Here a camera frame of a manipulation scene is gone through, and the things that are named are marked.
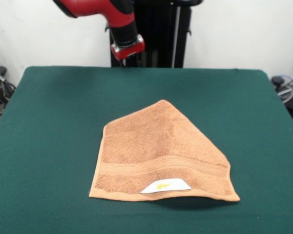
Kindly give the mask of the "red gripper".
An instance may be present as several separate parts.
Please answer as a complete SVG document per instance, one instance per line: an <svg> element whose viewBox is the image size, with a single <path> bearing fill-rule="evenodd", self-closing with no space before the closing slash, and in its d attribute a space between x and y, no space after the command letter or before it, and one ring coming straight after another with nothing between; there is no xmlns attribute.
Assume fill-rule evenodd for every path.
<svg viewBox="0 0 293 234"><path fill-rule="evenodd" d="M126 66L126 60L125 60L126 58L134 54L138 54L144 50L145 50L145 41L140 34L137 35L137 40L132 45L125 46L125 47L120 47L116 45L115 43L111 45L111 51L115 59L122 60L121 61L122 67Z"/></svg>

